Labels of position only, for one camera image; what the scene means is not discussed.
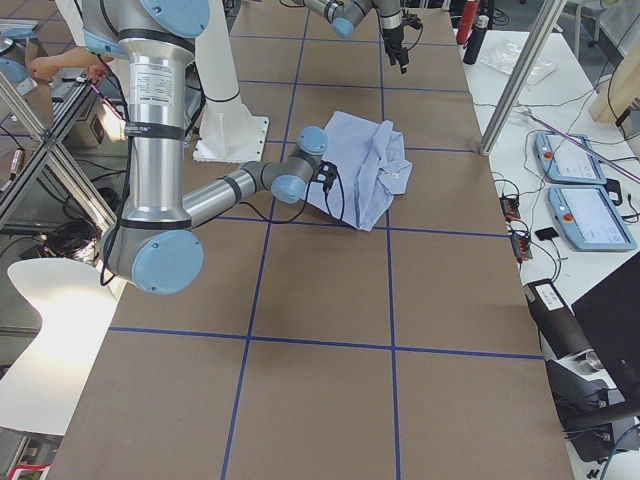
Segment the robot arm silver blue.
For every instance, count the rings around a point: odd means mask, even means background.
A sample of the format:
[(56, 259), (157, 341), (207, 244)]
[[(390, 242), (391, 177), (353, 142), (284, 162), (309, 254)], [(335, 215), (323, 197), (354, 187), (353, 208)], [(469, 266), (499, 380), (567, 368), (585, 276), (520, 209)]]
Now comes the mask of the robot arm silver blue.
[[(327, 135), (307, 127), (286, 161), (262, 161), (268, 121), (241, 100), (219, 1), (86, 1), (82, 19), (87, 49), (129, 66), (127, 189), (102, 240), (104, 265), (142, 291), (180, 292), (204, 263), (194, 228), (262, 190), (287, 204), (302, 199), (318, 175)], [(234, 162), (237, 169), (185, 193), (189, 65), (196, 66), (203, 88), (198, 155)]]
[(403, 45), (404, 29), (409, 26), (415, 30), (420, 30), (422, 22), (416, 14), (403, 7), (402, 1), (310, 0), (294, 1), (294, 4), (306, 7), (323, 17), (332, 26), (333, 31), (342, 39), (349, 38), (367, 15), (374, 11), (390, 65), (398, 65), (401, 74), (407, 72), (409, 49)]

